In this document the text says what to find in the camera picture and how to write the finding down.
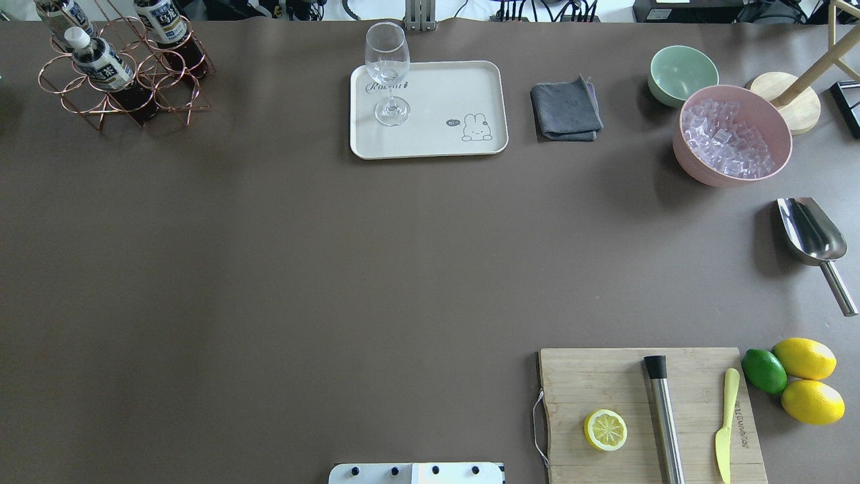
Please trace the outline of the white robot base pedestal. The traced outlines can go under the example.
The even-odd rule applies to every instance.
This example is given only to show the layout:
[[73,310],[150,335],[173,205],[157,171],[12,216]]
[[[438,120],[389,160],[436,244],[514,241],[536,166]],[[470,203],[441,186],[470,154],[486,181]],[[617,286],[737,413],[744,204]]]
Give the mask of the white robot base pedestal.
[[331,469],[329,483],[505,483],[496,462],[341,463]]

